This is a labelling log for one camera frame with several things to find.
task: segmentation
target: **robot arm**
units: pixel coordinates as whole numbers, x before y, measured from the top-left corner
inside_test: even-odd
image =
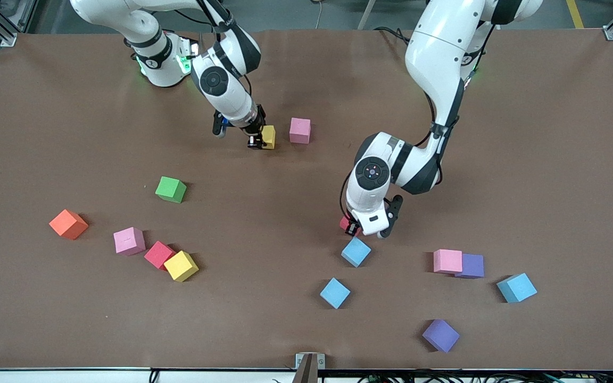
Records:
[[[92,24],[120,32],[136,52],[141,72],[158,87],[178,84],[185,75],[216,109],[213,132],[223,137],[226,124],[250,136],[248,146],[262,148],[265,113],[246,92],[239,78],[257,69],[262,53],[257,42],[240,28],[218,0],[70,0],[75,12]],[[210,20],[217,39],[206,52],[197,51],[189,39],[163,32],[158,20],[141,8],[170,11],[201,10]]]
[[[394,226],[402,198],[387,201],[390,184],[410,194],[426,193],[441,179],[441,160],[458,121],[470,64],[483,53],[492,22],[523,19],[542,0],[432,0],[413,31],[406,50],[406,68],[436,107],[427,145],[419,148],[387,133],[366,138],[347,184],[347,209],[352,235],[385,238]]]

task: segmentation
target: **blue cube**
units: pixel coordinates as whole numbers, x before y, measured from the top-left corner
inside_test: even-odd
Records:
[[[326,285],[326,288],[321,291],[321,298],[330,303],[331,306],[338,309],[349,296],[350,291],[337,279],[331,279]]]
[[[453,330],[453,327],[445,320],[437,319],[423,332],[423,337],[438,351],[449,352],[458,341],[460,334]]]
[[[462,271],[456,272],[453,276],[469,279],[484,278],[483,255],[462,253]]]
[[[525,273],[511,276],[496,284],[508,303],[521,302],[538,293]]]
[[[347,247],[342,250],[342,257],[353,264],[354,267],[359,267],[368,254],[370,254],[370,247],[356,237],[351,238]]]

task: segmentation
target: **light blue cube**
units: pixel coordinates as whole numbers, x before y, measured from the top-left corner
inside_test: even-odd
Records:
[[[508,303],[521,302],[538,293],[525,273],[511,276],[496,284]]]
[[[359,267],[368,254],[370,254],[370,247],[356,237],[351,238],[347,247],[342,250],[342,257],[353,264],[354,267]]]
[[[330,282],[328,282],[326,288],[321,291],[321,298],[325,299],[331,306],[338,309],[345,299],[347,299],[350,293],[351,291],[349,291],[348,288],[345,288],[340,281],[333,278],[330,280]]]

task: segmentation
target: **yellow floor line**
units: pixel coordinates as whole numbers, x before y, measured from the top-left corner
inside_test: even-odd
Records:
[[[569,14],[571,14],[571,19],[574,21],[574,28],[583,29],[583,20],[581,20],[581,14],[578,12],[576,0],[567,0],[567,7],[569,7]]]

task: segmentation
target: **block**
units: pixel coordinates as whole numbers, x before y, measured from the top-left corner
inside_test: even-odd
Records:
[[[347,228],[349,228],[349,220],[346,217],[342,217],[342,220],[340,220],[340,227],[342,228],[342,230],[347,230]],[[361,228],[356,229],[355,233],[353,233],[353,235],[357,236],[358,233],[361,232]]]
[[[423,332],[423,337],[438,351],[449,352],[458,341],[460,334],[453,330],[453,327],[445,320],[437,319],[433,320],[430,327]]]
[[[462,271],[453,274],[458,278],[484,278],[484,256],[477,254],[462,254]]]
[[[454,274],[462,272],[462,252],[460,250],[439,249],[434,252],[435,272]]]
[[[134,255],[146,250],[143,232],[137,228],[128,228],[114,233],[115,252],[120,255]]]
[[[354,267],[359,267],[368,254],[370,254],[370,247],[356,237],[352,237],[347,247],[342,250],[342,257],[353,264]]]
[[[538,293],[525,273],[511,276],[496,284],[508,303],[516,303]]]
[[[80,234],[85,232],[89,225],[77,214],[68,209],[61,211],[49,226],[63,238],[75,240]]]
[[[170,177],[161,177],[160,184],[155,190],[155,194],[164,201],[180,204],[183,199],[183,194],[186,192],[186,185],[178,179]]]
[[[173,257],[165,261],[165,267],[170,272],[172,279],[183,282],[198,271],[198,267],[193,262],[187,252],[178,252]]]
[[[265,143],[263,148],[273,150],[276,147],[276,128],[272,124],[262,128],[262,140]]]
[[[175,253],[176,252],[170,249],[168,245],[165,245],[158,240],[158,242],[156,242],[155,245],[153,245],[153,247],[148,250],[144,257],[153,266],[157,267],[160,270],[167,271],[167,268],[165,267],[165,261],[173,257]]]
[[[290,121],[290,141],[295,144],[308,144],[311,137],[311,120],[292,118]]]
[[[325,299],[331,306],[338,309],[345,299],[347,299],[350,293],[351,291],[349,291],[348,288],[345,288],[340,281],[333,278],[330,280],[330,282],[328,282],[323,291],[321,291],[321,298]]]

